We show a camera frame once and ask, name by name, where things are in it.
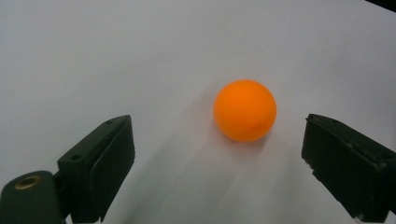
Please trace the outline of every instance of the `white table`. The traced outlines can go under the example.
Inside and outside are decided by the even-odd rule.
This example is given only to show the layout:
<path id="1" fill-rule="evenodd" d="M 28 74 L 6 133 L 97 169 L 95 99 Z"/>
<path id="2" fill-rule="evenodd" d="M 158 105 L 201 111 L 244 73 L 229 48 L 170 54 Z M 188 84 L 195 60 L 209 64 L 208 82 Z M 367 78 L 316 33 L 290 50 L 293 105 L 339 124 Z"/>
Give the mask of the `white table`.
<path id="1" fill-rule="evenodd" d="M 105 223 L 355 223 L 301 159 L 305 118 L 396 149 L 396 13 L 362 0 L 0 2 L 0 187 L 130 114 L 136 161 Z M 251 78 L 277 101 L 262 141 L 212 103 Z M 390 217 L 387 223 L 394 223 Z"/>

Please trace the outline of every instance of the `ball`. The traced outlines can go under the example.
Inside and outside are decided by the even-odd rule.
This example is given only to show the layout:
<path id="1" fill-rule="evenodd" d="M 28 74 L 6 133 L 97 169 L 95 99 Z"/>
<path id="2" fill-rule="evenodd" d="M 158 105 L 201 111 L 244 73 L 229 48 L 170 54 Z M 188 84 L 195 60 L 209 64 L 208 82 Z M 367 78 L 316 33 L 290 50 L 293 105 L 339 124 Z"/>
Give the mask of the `ball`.
<path id="1" fill-rule="evenodd" d="M 276 100 L 261 83 L 236 80 L 217 95 L 213 116 L 224 135 L 238 142 L 252 142 L 264 137 L 274 125 Z"/>

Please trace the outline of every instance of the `black plastic part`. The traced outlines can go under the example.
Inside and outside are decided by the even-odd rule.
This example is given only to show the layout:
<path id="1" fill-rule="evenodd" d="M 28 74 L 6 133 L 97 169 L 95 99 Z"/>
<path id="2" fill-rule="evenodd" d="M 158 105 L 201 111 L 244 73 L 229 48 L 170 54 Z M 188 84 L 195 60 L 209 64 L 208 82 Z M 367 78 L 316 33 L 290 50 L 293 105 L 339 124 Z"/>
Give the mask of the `black plastic part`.
<path id="1" fill-rule="evenodd" d="M 32 172 L 6 184 L 0 201 L 0 223 L 64 223 L 52 174 Z"/>
<path id="2" fill-rule="evenodd" d="M 130 116 L 110 119 L 59 160 L 59 174 L 70 187 L 75 223 L 92 223 L 106 212 L 134 163 Z"/>
<path id="3" fill-rule="evenodd" d="M 306 119 L 303 159 L 352 217 L 384 222 L 395 211 L 396 153 L 335 119 Z"/>
<path id="4" fill-rule="evenodd" d="M 366 1 L 373 3 L 379 7 L 386 8 L 387 10 L 396 12 L 396 2 L 394 0 L 366 0 Z"/>

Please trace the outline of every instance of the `white surface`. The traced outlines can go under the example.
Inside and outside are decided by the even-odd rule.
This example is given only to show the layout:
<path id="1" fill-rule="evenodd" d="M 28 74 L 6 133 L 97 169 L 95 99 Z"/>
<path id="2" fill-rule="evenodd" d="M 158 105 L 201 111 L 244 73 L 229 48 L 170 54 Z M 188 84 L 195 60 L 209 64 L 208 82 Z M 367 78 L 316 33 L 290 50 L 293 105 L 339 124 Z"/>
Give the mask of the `white surface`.
<path id="1" fill-rule="evenodd" d="M 105 223 L 354 223 L 301 159 L 308 113 L 395 149 L 396 14 L 361 0 L 0 2 L 0 187 L 131 114 L 136 162 Z M 278 114 L 236 144 L 238 78 Z"/>

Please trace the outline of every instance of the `orange ball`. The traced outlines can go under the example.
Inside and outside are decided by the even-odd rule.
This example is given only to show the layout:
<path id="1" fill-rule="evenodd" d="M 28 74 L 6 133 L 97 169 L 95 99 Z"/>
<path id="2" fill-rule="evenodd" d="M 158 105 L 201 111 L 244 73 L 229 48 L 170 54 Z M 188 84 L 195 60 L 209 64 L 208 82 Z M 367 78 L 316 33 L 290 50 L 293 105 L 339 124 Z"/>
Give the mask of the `orange ball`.
<path id="1" fill-rule="evenodd" d="M 222 133 L 238 142 L 264 137 L 276 119 L 272 93 L 253 80 L 236 80 L 216 97 L 213 115 Z"/>

